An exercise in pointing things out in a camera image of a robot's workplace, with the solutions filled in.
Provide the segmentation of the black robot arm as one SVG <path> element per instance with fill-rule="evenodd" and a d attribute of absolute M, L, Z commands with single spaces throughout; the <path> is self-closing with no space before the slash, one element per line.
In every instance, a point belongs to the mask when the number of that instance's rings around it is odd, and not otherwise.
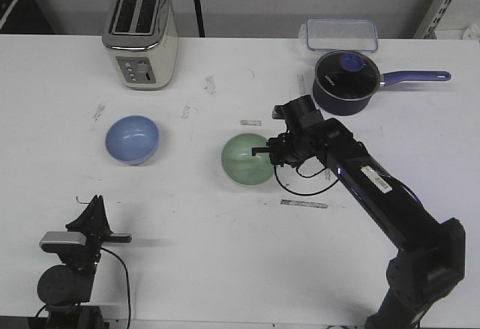
<path fill-rule="evenodd" d="M 388 291 L 366 328 L 417 328 L 425 313 L 465 275 L 460 221 L 438 223 L 416 194 L 390 175 L 337 119 L 325 119 L 305 95 L 272 111 L 286 131 L 264 148 L 273 166 L 300 167 L 315 157 L 330 169 L 397 248 L 386 271 Z"/>
<path fill-rule="evenodd" d="M 100 307 L 89 305 L 97 266 L 103 251 L 119 257 L 104 244 L 128 244 L 132 237 L 111 230 L 101 195 L 93 196 L 65 228 L 64 232 L 47 232 L 39 243 L 45 253 L 54 253 L 61 261 L 37 283 L 37 296 L 48 312 L 44 327 L 109 328 Z"/>

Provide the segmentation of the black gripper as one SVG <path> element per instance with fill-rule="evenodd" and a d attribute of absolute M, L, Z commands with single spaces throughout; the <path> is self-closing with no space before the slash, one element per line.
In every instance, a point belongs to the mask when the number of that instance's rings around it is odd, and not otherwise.
<path fill-rule="evenodd" d="M 269 153 L 270 163 L 274 166 L 288 165 L 300 167 L 314 154 L 311 147 L 303 139 L 294 138 L 291 133 L 281 133 L 277 137 L 269 138 L 267 147 L 252 148 L 251 155 Z"/>
<path fill-rule="evenodd" d="M 96 223 L 99 234 L 93 234 Z M 132 241 L 131 234 L 115 233 L 111 230 L 104 206 L 104 198 L 94 195 L 86 209 L 75 220 L 65 225 L 69 235 L 80 235 L 72 244 L 61 244 L 58 257 L 61 262 L 79 274 L 94 275 L 101 259 L 101 247 L 107 244 L 127 244 Z"/>

